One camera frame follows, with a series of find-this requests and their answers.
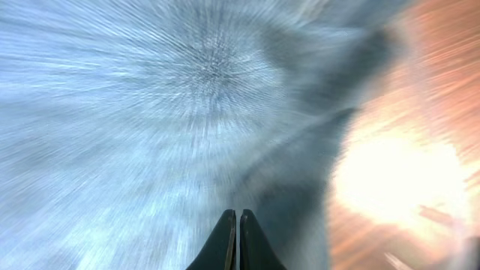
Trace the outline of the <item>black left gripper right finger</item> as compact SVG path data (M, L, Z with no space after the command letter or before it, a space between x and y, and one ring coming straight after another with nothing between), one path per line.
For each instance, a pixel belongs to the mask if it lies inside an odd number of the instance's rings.
M287 270L249 209L244 209L241 215L239 244L241 270Z

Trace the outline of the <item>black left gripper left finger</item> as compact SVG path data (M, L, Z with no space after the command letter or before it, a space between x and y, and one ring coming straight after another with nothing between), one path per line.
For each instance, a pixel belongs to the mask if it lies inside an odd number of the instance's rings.
M236 212L220 216L201 251L186 270L236 270Z

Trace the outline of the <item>blue denim jeans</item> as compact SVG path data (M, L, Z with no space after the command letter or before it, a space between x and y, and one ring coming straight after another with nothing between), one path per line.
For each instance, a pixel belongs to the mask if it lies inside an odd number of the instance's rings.
M184 269L252 209L328 269L326 190L405 1L1 3L1 267Z

